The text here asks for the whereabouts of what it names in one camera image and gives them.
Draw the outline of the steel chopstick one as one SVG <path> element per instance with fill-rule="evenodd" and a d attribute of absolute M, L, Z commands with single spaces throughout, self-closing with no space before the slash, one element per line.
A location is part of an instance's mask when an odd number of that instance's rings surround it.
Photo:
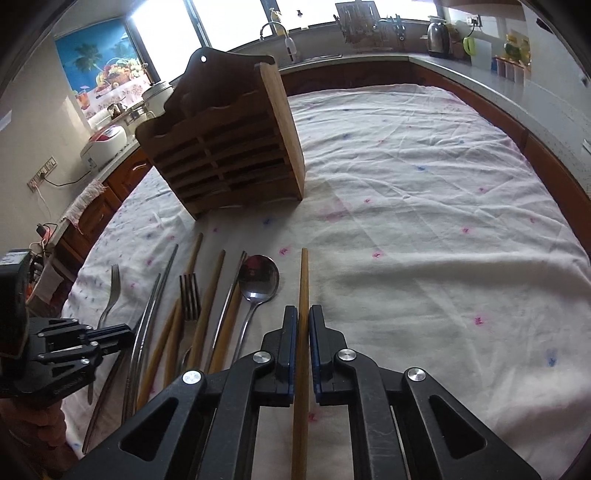
<path fill-rule="evenodd" d="M 161 300 L 164 285 L 170 273 L 177 250 L 178 245 L 175 244 L 166 264 L 166 267 L 164 269 L 164 272 L 159 273 L 156 277 L 148 301 L 144 307 L 140 320 L 137 323 L 136 336 L 132 347 L 129 368 L 125 381 L 125 389 L 121 411 L 121 423 L 125 423 L 135 413 L 137 395 L 139 391 L 139 383 L 141 378 L 141 369 L 144 359 L 144 350 L 146 343 L 148 342 L 148 333 L 151 327 L 152 320 L 155 318 L 156 310 Z"/>

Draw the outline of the wooden chopstick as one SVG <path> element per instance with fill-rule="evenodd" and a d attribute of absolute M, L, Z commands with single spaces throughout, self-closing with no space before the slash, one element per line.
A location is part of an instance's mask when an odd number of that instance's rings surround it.
<path fill-rule="evenodd" d="M 231 338 L 232 330 L 232 328 L 229 326 L 230 311 L 232 304 L 235 303 L 236 296 L 238 296 L 236 293 L 238 290 L 238 274 L 240 268 L 242 268 L 242 264 L 245 262 L 245 258 L 246 252 L 242 251 L 242 254 L 239 256 L 238 265 L 235 269 L 235 274 L 233 274 L 233 278 L 228 287 L 228 293 L 226 294 L 224 304 L 221 309 L 221 316 L 219 316 L 218 322 L 216 324 L 216 329 L 211 343 L 211 351 L 208 353 L 208 357 L 205 362 L 204 370 L 206 374 L 212 374 L 221 371 L 224 365 L 226 350 L 228 350 L 228 342 Z"/>
<path fill-rule="evenodd" d="M 192 270 L 194 269 L 195 263 L 197 262 L 197 255 L 198 255 L 202 240 L 204 240 L 204 233 L 198 233 L 197 240 L 195 240 L 195 243 L 193 245 L 193 249 L 191 250 L 191 253 L 190 253 L 188 263 L 187 263 L 185 270 L 183 272 L 184 274 L 188 274 L 188 273 L 192 272 Z M 176 317 L 179 316 L 179 313 L 177 313 L 177 312 L 180 309 L 180 307 L 179 307 L 179 305 L 180 305 L 180 287 L 178 285 L 176 285 L 176 286 L 178 287 L 175 290 L 175 293 L 177 295 L 176 295 L 174 302 L 172 303 L 172 307 L 171 307 L 170 312 L 166 318 L 164 326 L 160 332 L 160 335 L 159 335 L 156 345 L 153 349 L 153 352 L 151 353 L 151 355 L 149 357 L 147 368 L 146 368 L 145 373 L 143 375 L 142 383 L 140 385 L 139 393 L 137 394 L 135 411 L 142 408 L 149 401 L 150 392 L 152 391 L 152 386 L 153 386 L 156 374 L 158 372 L 158 368 L 161 363 L 166 344 L 168 342 L 168 337 L 170 335 L 170 332 L 172 330 L 174 322 L 176 321 Z"/>
<path fill-rule="evenodd" d="M 217 259 L 215 261 L 211 279 L 209 280 L 208 286 L 205 289 L 204 298 L 200 300 L 200 315 L 197 320 L 197 328 L 194 331 L 192 336 L 192 343 L 190 353 L 188 355 L 188 360 L 186 367 L 183 368 L 181 371 L 191 370 L 191 369 L 198 369 L 201 363 L 201 356 L 204 353 L 204 339 L 205 334 L 208 327 L 208 320 L 209 316 L 211 316 L 211 309 L 213 305 L 213 300 L 217 290 L 217 284 L 219 277 L 221 276 L 221 269 L 223 266 L 223 261 L 225 258 L 225 251 L 221 250 L 217 255 Z M 181 337 L 181 328 L 182 328 L 182 318 L 181 318 L 181 293 L 180 293 L 180 317 L 179 320 L 174 322 L 174 325 L 171 330 L 171 339 L 172 344 L 169 352 L 167 353 L 165 369 L 164 369 L 164 385 L 168 386 L 172 383 L 172 381 L 177 377 L 176 373 L 176 364 L 178 358 L 178 351 L 179 351 L 179 341 Z"/>
<path fill-rule="evenodd" d="M 307 478 L 308 466 L 308 274 L 310 253 L 301 249 L 300 295 L 298 295 L 297 354 L 295 355 L 293 445 L 290 478 Z"/>

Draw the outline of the steel spoon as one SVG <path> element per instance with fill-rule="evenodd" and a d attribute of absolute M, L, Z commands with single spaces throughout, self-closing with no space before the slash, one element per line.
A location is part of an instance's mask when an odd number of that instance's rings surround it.
<path fill-rule="evenodd" d="M 238 286 L 242 298 L 249 303 L 249 311 L 238 324 L 238 340 L 235 342 L 235 350 L 233 350 L 231 358 L 232 364 L 238 361 L 240 352 L 242 352 L 242 345 L 254 312 L 260 305 L 269 302 L 276 296 L 280 286 L 279 267 L 269 256 L 262 254 L 249 256 L 240 267 Z"/>

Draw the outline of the light steel fork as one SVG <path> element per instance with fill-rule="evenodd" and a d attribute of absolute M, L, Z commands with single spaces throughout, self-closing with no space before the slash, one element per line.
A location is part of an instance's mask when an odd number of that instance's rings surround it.
<path fill-rule="evenodd" d="M 119 269 L 118 264 L 113 264 L 110 269 L 109 297 L 107 300 L 107 304 L 106 304 L 105 308 L 103 309 L 103 311 L 101 312 L 101 315 L 98 319 L 98 322 L 96 325 L 97 330 L 100 330 L 104 326 L 110 311 L 112 310 L 112 308 L 114 307 L 114 305 L 117 303 L 117 301 L 119 299 L 120 292 L 121 292 L 120 269 Z"/>

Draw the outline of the lace cloth on counter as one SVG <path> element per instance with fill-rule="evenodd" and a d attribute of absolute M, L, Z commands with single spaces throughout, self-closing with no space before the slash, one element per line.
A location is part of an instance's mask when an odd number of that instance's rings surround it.
<path fill-rule="evenodd" d="M 64 212 L 61 220 L 68 221 L 77 228 L 84 211 L 105 191 L 106 187 L 103 183 L 96 179 L 92 180 Z"/>

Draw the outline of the white floral tablecloth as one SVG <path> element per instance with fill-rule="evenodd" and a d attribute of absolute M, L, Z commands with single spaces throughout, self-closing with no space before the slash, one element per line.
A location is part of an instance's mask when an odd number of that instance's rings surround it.
<path fill-rule="evenodd" d="M 158 337 L 204 233 L 200 288 L 225 251 L 211 323 L 242 251 L 280 269 L 276 296 L 249 323 L 249 354 L 297 304 L 307 248 L 311 303 L 349 346 L 388 369 L 426 369 L 543 478 L 561 477 L 590 434 L 590 261 L 532 166 L 437 88 L 326 90 L 290 109 L 303 200 L 193 219 L 150 171 L 90 251 L 63 315 L 96 324 L 118 264 L 105 323 L 135 323 L 177 244 Z"/>

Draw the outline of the white pink rice cooker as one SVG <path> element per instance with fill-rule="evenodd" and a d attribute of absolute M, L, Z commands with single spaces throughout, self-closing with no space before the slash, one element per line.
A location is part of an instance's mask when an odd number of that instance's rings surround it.
<path fill-rule="evenodd" d="M 81 160 L 97 170 L 111 161 L 127 144 L 127 134 L 120 125 L 111 125 L 96 132 L 80 152 Z"/>

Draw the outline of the wooden utensil holder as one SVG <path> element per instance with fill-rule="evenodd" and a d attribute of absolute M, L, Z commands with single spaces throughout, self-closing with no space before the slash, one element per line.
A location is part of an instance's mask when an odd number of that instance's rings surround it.
<path fill-rule="evenodd" d="M 201 47 L 135 137 L 193 218 L 304 197 L 304 153 L 276 60 Z"/>

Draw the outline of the white pot cooker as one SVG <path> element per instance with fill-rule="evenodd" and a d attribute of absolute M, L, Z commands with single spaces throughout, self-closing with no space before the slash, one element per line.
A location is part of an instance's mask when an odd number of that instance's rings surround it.
<path fill-rule="evenodd" d="M 154 116 L 164 113 L 164 103 L 173 93 L 173 87 L 166 81 L 159 81 L 150 85 L 143 93 L 142 100 L 145 107 Z"/>

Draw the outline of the tropical fruit poster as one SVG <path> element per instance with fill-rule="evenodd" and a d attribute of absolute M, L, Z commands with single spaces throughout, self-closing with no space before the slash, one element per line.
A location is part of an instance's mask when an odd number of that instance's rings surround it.
<path fill-rule="evenodd" d="M 55 41 L 72 93 L 95 126 L 112 104 L 129 108 L 142 101 L 149 79 L 122 20 L 96 23 Z"/>

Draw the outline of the condiment bottles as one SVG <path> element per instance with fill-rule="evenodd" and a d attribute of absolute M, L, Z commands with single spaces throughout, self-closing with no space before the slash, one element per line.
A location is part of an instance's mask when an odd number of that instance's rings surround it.
<path fill-rule="evenodd" d="M 493 57 L 493 71 L 502 78 L 524 85 L 531 76 L 531 45 L 528 37 L 507 34 L 501 55 Z"/>

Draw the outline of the steel electric kettle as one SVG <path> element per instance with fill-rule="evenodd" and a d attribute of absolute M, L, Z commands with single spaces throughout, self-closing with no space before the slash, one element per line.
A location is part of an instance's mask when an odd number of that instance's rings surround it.
<path fill-rule="evenodd" d="M 431 20 L 427 29 L 427 49 L 430 56 L 450 58 L 452 56 L 451 36 L 446 22 L 439 18 Z"/>

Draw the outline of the knife rack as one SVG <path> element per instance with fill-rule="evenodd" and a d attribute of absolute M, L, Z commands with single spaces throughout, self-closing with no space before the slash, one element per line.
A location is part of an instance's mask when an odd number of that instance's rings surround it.
<path fill-rule="evenodd" d="M 349 1 L 335 3 L 335 22 L 349 44 L 379 38 L 381 16 L 374 1 Z"/>

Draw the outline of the wall power socket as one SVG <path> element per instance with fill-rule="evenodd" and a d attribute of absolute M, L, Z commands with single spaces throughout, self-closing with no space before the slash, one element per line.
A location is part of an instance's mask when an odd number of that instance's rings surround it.
<path fill-rule="evenodd" d="M 56 167 L 57 161 L 53 156 L 50 156 L 49 159 L 35 173 L 35 175 L 27 182 L 28 188 L 34 192 L 46 179 L 46 177 L 55 170 Z"/>

